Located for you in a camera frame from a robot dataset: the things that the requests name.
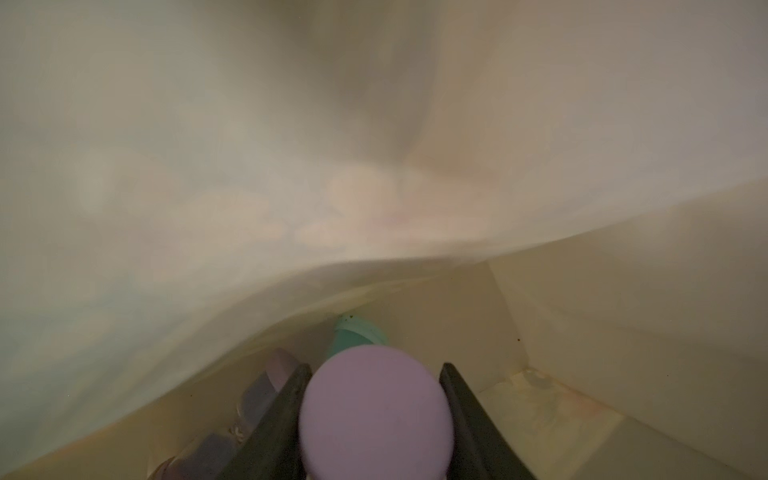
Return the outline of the teal hourglass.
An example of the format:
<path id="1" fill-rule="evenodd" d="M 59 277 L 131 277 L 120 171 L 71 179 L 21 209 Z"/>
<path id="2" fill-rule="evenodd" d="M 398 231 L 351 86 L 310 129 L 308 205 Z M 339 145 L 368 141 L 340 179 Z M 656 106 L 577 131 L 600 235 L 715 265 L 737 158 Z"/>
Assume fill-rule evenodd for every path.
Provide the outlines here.
<path id="1" fill-rule="evenodd" d="M 330 359 L 344 350 L 365 345 L 388 346 L 389 340 L 372 322 L 356 315 L 342 315 L 334 324 L 333 338 L 326 358 Z"/>

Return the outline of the small purple hourglass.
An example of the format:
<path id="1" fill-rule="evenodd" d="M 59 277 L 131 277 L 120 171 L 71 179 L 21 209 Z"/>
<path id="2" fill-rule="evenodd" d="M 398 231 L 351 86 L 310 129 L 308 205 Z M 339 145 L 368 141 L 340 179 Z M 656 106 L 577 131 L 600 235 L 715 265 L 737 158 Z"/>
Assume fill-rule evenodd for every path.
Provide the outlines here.
<path id="1" fill-rule="evenodd" d="M 299 361 L 277 348 L 264 368 L 224 392 L 206 385 L 181 394 L 183 403 L 152 419 L 149 479 L 214 479 L 234 459 Z"/>

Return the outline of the large purple hourglass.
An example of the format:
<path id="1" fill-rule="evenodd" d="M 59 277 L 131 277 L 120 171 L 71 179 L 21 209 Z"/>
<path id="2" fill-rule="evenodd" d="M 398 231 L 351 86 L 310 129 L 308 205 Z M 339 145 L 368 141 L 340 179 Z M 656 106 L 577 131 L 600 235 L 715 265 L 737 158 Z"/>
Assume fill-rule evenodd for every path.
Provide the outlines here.
<path id="1" fill-rule="evenodd" d="M 410 355 L 359 346 L 328 359 L 299 415 L 312 479 L 443 479 L 454 447 L 446 395 Z"/>

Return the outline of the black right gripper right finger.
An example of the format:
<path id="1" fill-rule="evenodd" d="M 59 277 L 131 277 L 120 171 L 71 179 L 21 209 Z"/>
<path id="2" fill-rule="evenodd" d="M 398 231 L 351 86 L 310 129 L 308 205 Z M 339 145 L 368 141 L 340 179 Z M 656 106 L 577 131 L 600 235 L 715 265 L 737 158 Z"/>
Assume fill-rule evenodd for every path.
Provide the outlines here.
<path id="1" fill-rule="evenodd" d="M 535 480 L 451 363 L 442 366 L 443 388 L 454 429 L 448 480 Z"/>

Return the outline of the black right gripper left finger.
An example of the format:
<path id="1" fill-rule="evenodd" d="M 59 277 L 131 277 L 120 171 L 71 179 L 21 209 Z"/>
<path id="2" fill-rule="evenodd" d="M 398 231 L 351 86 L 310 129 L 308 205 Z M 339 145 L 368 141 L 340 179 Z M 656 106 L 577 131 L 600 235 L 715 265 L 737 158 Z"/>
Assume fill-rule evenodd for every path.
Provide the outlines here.
<path id="1" fill-rule="evenodd" d="M 299 415 L 312 377 L 300 364 L 278 393 L 254 432 L 217 476 L 220 480 L 304 480 L 299 441 Z"/>

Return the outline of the cream floral canvas tote bag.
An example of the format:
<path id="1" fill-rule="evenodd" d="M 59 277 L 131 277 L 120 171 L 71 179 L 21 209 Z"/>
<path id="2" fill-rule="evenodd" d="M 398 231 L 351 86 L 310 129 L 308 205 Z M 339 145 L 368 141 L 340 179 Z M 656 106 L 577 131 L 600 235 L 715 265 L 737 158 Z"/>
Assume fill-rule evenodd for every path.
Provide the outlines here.
<path id="1" fill-rule="evenodd" d="M 5 1 L 1 470 L 292 316 L 766 173 L 763 1 Z"/>

